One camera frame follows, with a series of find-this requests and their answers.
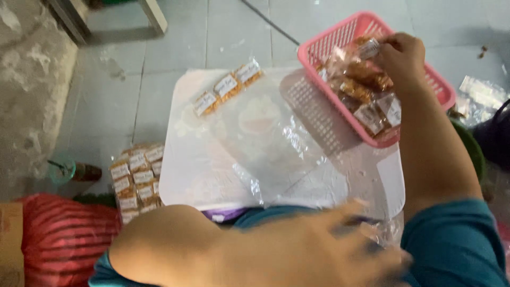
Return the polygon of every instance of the blurred hand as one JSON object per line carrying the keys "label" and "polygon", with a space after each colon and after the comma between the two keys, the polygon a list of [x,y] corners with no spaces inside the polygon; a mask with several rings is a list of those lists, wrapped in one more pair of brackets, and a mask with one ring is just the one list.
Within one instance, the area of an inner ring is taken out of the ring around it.
{"label": "blurred hand", "polygon": [[359,287],[399,278],[411,256],[398,248],[370,252],[369,236],[376,231],[368,224],[332,235],[362,208],[360,202],[349,202],[246,233],[226,231],[211,256],[218,276],[214,285]]}
{"label": "blurred hand", "polygon": [[389,36],[382,41],[376,62],[390,76],[397,94],[426,87],[425,46],[419,38],[406,33]]}

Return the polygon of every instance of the person's arm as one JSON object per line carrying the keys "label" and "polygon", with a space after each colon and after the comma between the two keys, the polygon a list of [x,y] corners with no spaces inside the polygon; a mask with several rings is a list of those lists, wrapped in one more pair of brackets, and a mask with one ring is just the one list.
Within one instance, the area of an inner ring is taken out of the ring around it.
{"label": "person's arm", "polygon": [[402,103],[405,220],[439,203],[482,199],[468,152],[426,83],[422,41],[395,34],[381,46],[377,60],[393,80]]}
{"label": "person's arm", "polygon": [[411,260],[399,249],[370,253],[375,231],[366,225],[331,234],[362,209],[350,202],[240,232],[219,229],[190,206],[166,206],[124,227],[110,264],[129,280],[158,286],[373,286]]}

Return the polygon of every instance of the pink plastic basket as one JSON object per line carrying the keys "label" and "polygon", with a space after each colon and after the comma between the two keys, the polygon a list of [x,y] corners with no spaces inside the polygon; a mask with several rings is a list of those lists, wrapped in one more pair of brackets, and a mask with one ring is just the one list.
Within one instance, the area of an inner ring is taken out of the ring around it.
{"label": "pink plastic basket", "polygon": [[[297,52],[297,58],[305,67],[308,76],[314,84],[325,93],[326,97],[347,119],[363,141],[375,148],[386,148],[398,142],[400,139],[400,129],[387,134],[383,138],[372,138],[352,113],[342,104],[338,96],[321,79],[315,67],[319,64],[320,59],[330,55],[334,46],[344,47],[357,37],[365,34],[386,36],[393,33],[393,30],[377,15],[372,12],[362,11],[302,44]],[[451,108],[455,103],[455,90],[427,63],[425,64],[425,71],[428,84],[434,89],[443,109],[446,111]]]}

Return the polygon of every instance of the black cable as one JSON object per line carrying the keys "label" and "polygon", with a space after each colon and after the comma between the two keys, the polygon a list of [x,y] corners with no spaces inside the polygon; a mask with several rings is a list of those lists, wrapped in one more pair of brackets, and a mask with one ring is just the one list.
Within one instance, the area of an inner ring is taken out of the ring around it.
{"label": "black cable", "polygon": [[291,40],[294,44],[297,46],[300,45],[300,43],[294,39],[291,35],[287,34],[284,30],[282,30],[280,27],[278,27],[273,21],[269,20],[262,12],[260,12],[257,8],[255,8],[252,4],[250,4],[247,0],[241,0],[246,6],[248,6],[253,12],[255,12],[260,18],[262,18],[267,24],[271,25],[273,28],[275,28],[280,34],[284,35],[287,39]]}

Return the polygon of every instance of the tiled floor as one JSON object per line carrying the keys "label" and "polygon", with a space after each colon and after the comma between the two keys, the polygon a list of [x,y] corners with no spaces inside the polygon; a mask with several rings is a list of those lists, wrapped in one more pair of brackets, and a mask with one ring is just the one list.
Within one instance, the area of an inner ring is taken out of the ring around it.
{"label": "tiled floor", "polygon": [[[510,0],[251,0],[298,41],[359,10],[423,39],[427,61],[454,87],[465,75],[509,88]],[[296,46],[239,0],[159,0],[164,38],[80,50],[56,152],[106,170],[133,142],[164,140],[176,81],[189,68],[296,66]],[[94,31],[146,27],[137,2],[88,19]],[[477,59],[482,45],[489,51]],[[108,177],[88,192],[107,192]]]}

